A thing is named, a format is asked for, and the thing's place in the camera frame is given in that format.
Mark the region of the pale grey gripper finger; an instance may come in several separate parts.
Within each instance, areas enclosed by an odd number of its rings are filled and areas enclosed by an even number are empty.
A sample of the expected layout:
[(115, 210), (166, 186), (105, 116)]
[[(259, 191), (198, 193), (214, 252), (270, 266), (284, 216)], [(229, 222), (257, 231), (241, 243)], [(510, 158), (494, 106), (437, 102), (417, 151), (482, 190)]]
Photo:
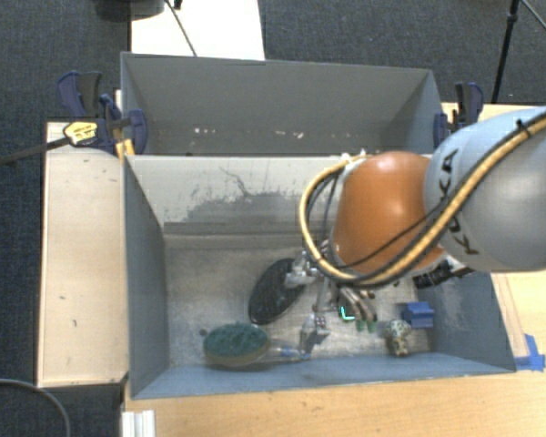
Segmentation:
[(330, 335), (331, 331), (327, 324), (326, 318), (323, 316), (315, 316), (313, 319), (312, 331), (312, 348), (320, 346), (325, 339)]
[(313, 351), (312, 337), (315, 333), (315, 317), (309, 315), (299, 331), (298, 350), (301, 359), (308, 359)]

